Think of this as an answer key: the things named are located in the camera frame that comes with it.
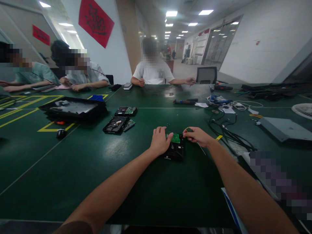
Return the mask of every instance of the hand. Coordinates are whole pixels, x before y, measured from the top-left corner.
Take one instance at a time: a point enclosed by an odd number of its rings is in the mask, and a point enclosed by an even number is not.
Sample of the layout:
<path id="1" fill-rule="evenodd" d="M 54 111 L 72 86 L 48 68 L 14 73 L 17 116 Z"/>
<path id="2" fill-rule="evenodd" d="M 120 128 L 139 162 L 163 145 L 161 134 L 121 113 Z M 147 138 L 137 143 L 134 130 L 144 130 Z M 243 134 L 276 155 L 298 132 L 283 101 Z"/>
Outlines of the hand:
<path id="1" fill-rule="evenodd" d="M 71 83 L 69 82 L 69 79 L 67 79 L 66 77 L 60 78 L 59 81 L 60 81 L 61 84 L 64 85 L 65 87 L 71 86 Z"/>
<path id="2" fill-rule="evenodd" d="M 168 138 L 166 139 L 166 128 L 167 127 L 157 127 L 157 129 L 154 129 L 153 139 L 152 143 L 150 144 L 149 150 L 153 154 L 156 154 L 157 157 L 166 152 L 173 137 L 173 133 L 170 133 L 168 135 Z"/>
<path id="3" fill-rule="evenodd" d="M 22 91 L 26 89 L 26 85 L 22 85 L 22 86 L 7 86 L 4 88 L 5 91 L 7 92 L 17 92 L 17 91 Z"/>
<path id="4" fill-rule="evenodd" d="M 207 148 L 208 145 L 213 142 L 213 138 L 205 133 L 198 127 L 189 127 L 193 132 L 187 132 L 186 129 L 183 131 L 183 137 L 187 137 L 189 141 L 196 143 L 198 142 L 201 147 Z"/>
<path id="5" fill-rule="evenodd" d="M 145 80 L 142 78 L 142 79 L 138 79 L 138 86 L 140 87 L 143 87 L 145 84 Z"/>
<path id="6" fill-rule="evenodd" d="M 73 91 L 75 92 L 79 92 L 79 90 L 83 89 L 83 88 L 86 88 L 86 84 L 79 84 L 79 85 L 74 85 L 72 87 Z"/>
<path id="7" fill-rule="evenodd" d="M 6 81 L 0 81 L 0 86 L 2 86 L 2 87 L 7 87 L 7 86 L 9 86 L 10 85 L 10 83 L 9 82 L 6 82 Z"/>
<path id="8" fill-rule="evenodd" d="M 185 84 L 187 85 L 194 85 L 196 83 L 196 79 L 194 77 L 189 77 L 185 79 Z"/>

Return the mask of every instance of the green shirt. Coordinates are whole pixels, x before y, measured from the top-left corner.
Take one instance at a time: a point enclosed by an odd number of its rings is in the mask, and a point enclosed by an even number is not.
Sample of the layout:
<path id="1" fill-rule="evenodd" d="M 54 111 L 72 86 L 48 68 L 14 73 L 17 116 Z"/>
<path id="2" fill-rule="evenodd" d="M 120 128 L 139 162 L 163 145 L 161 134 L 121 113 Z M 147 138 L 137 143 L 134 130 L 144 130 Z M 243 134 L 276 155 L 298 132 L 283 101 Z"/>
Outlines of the green shirt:
<path id="1" fill-rule="evenodd" d="M 19 71 L 15 75 L 15 81 L 21 84 L 34 84 L 48 80 L 56 85 L 61 85 L 59 79 L 54 75 L 51 69 L 38 62 L 34 62 L 31 71 Z"/>

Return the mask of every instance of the computer mouse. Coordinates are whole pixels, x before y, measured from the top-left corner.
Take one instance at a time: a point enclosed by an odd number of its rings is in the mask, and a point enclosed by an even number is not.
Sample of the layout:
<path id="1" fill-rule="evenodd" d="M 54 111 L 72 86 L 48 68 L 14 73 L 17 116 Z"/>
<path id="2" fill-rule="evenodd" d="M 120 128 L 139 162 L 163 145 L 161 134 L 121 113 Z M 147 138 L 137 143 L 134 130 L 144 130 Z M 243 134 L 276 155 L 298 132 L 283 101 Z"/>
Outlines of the computer mouse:
<path id="1" fill-rule="evenodd" d="M 66 135 L 67 135 L 66 130 L 65 130 L 64 128 L 61 128 L 61 129 L 59 129 L 59 130 L 57 131 L 57 133 L 56 133 L 56 138 L 57 138 L 57 139 L 63 139 L 64 137 L 66 137 Z"/>

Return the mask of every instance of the white shirt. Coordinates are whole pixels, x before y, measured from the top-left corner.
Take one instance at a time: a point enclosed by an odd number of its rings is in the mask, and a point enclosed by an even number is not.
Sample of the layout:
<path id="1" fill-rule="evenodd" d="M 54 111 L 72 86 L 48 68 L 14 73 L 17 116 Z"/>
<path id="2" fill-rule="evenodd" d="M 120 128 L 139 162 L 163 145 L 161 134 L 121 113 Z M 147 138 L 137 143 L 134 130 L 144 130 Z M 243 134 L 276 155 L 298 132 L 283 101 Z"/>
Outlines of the white shirt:
<path id="1" fill-rule="evenodd" d="M 143 78 L 145 84 L 148 85 L 165 84 L 165 80 L 167 80 L 167 83 L 174 80 L 169 66 L 162 60 L 157 61 L 155 64 L 147 61 L 140 62 L 136 66 L 133 77 L 137 79 Z"/>
<path id="2" fill-rule="evenodd" d="M 110 85 L 109 80 L 107 77 L 104 75 L 104 72 L 102 71 L 100 65 L 98 65 L 95 62 L 89 61 L 88 62 L 88 68 L 87 68 L 87 75 L 84 75 L 82 71 L 68 71 L 68 75 L 65 77 L 69 79 L 70 83 L 73 85 L 77 84 L 85 84 L 85 83 L 93 83 L 101 80 L 106 80 L 108 84 Z"/>

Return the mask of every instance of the screwdriver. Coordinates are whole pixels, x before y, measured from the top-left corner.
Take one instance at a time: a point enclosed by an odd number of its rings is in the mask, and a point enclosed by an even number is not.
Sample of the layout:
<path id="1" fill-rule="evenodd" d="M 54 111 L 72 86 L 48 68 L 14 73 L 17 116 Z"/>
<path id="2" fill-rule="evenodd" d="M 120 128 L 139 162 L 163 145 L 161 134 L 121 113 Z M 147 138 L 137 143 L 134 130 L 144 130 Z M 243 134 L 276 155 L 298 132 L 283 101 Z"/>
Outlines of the screwdriver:
<path id="1" fill-rule="evenodd" d="M 187 132 L 194 132 L 192 129 L 190 129 L 189 127 L 186 128 Z M 201 145 L 197 142 L 197 144 L 199 145 L 199 147 L 201 148 L 201 150 L 204 152 L 204 154 L 206 155 L 205 151 L 202 149 Z"/>

